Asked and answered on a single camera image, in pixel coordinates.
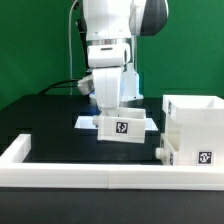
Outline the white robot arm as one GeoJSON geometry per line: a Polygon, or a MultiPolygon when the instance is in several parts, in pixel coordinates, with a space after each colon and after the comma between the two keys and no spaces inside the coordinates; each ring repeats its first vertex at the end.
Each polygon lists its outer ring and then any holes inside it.
{"type": "Polygon", "coordinates": [[[134,38],[154,36],[166,25],[167,0],[83,0],[88,66],[100,110],[140,99],[134,38]]]}

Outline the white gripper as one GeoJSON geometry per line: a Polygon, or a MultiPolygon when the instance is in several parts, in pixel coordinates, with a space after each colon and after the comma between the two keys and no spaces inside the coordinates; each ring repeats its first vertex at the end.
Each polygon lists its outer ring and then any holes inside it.
{"type": "Polygon", "coordinates": [[[101,111],[119,107],[121,92],[121,68],[98,68],[93,70],[93,84],[97,106],[101,111]]]}

